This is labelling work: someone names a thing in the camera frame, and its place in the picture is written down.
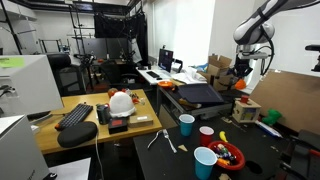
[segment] blue cup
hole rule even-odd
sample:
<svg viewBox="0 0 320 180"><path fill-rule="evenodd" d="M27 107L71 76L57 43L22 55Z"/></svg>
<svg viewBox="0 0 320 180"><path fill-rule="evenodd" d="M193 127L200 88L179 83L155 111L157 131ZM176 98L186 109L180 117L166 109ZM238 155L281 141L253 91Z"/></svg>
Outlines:
<svg viewBox="0 0 320 180"><path fill-rule="evenodd" d="M201 180L209 179L213 165L217 162L216 154L207 147L198 147L194 150L196 158L196 175Z"/></svg>
<svg viewBox="0 0 320 180"><path fill-rule="evenodd" d="M179 116L180 120L180 131L183 136L190 136L192 131L192 125L194 122L194 117L189 114L181 114Z"/></svg>

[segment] sticker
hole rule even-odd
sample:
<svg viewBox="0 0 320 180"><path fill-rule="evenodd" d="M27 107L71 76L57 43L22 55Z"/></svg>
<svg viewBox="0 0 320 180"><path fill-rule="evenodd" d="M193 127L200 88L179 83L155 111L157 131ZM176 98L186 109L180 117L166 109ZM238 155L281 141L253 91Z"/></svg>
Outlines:
<svg viewBox="0 0 320 180"><path fill-rule="evenodd" d="M23 57L6 57L0 58L0 67L22 67L24 66Z"/></svg>
<svg viewBox="0 0 320 180"><path fill-rule="evenodd" d="M122 124L122 120L113 120L112 121L112 126L119 126Z"/></svg>
<svg viewBox="0 0 320 180"><path fill-rule="evenodd" d="M137 120L138 120L138 121L139 121L139 120L146 120L146 119L148 119L148 117L147 117L147 116L137 117Z"/></svg>

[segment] black keyboard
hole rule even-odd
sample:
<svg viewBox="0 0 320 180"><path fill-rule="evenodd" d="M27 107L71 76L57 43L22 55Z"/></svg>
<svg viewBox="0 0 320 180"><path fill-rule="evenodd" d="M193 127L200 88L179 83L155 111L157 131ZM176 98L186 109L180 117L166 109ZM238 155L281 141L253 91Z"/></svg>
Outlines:
<svg viewBox="0 0 320 180"><path fill-rule="evenodd" d="M86 104L78 104L72 111L67 114L58 124L55 125L55 129L62 131L65 128L71 127L84 121L84 119L93 110L93 106Z"/></svg>
<svg viewBox="0 0 320 180"><path fill-rule="evenodd" d="M148 71L147 74L149 74L151 77L153 78L158 78L160 77L157 73L153 72L153 71Z"/></svg>

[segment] office chair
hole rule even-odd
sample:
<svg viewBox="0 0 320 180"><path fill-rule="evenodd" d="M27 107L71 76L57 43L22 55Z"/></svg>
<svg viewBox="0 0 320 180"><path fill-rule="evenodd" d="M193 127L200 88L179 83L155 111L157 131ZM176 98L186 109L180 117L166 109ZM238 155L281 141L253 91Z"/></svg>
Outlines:
<svg viewBox="0 0 320 180"><path fill-rule="evenodd" d="M183 62L179 59L172 59L172 62L173 63L177 63L177 64L180 64L179 68L178 69L172 69L173 71L175 71L176 73L180 73L181 70L182 70L182 67L183 67Z"/></svg>
<svg viewBox="0 0 320 180"><path fill-rule="evenodd" d="M71 64L68 54L47 54L61 97L86 94L81 69Z"/></svg>
<svg viewBox="0 0 320 180"><path fill-rule="evenodd" d="M119 66L115 60L107 60L100 65L101 71L104 73L106 80L109 82L109 88L129 88L141 89L142 85L138 82L138 75L136 74L121 74ZM135 83L129 83L130 79L134 79Z"/></svg>

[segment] tray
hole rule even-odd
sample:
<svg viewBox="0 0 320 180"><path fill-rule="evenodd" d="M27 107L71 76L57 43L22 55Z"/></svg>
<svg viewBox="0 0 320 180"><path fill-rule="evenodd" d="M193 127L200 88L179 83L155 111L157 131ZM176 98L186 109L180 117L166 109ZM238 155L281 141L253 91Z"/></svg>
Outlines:
<svg viewBox="0 0 320 180"><path fill-rule="evenodd" d="M179 86L178 93L192 104L223 104L221 95L209 84L187 84Z"/></svg>

